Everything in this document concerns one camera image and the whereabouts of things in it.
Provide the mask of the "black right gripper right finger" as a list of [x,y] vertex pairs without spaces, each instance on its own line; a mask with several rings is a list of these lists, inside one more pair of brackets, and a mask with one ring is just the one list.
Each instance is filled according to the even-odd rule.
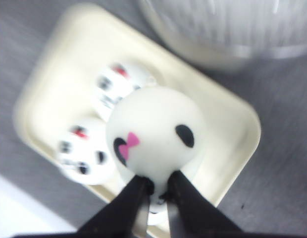
[[241,233],[242,229],[214,207],[191,184],[181,171],[167,182],[167,202],[175,204],[187,232],[204,235],[210,232]]

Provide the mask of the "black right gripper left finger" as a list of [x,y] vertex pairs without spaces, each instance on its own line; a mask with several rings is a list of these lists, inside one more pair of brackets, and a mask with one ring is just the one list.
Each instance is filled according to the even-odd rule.
[[85,235],[145,235],[153,182],[134,176],[122,191],[79,230]]

